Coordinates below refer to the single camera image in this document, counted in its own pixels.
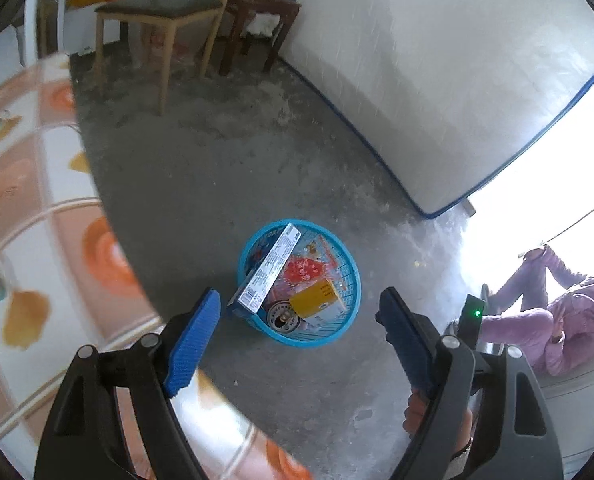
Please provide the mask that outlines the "person right hand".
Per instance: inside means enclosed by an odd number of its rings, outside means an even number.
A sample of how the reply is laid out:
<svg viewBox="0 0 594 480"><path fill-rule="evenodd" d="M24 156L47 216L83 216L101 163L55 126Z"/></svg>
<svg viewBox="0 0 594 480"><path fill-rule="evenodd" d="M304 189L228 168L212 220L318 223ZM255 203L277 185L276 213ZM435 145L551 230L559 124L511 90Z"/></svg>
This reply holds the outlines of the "person right hand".
<svg viewBox="0 0 594 480"><path fill-rule="evenodd" d="M419 427L425 418L427 406L428 402L422 393L416 389L413 389L411 395L408 397L408 406L403 412L404 421L402 424L403 430L410 437L414 437L416 432L419 430ZM453 453L454 457L462 454L468 449L470 440L472 440L473 420L474 415L472 414L472 410L470 408L466 408L462 419L461 429L456 440L456 448Z"/></svg>

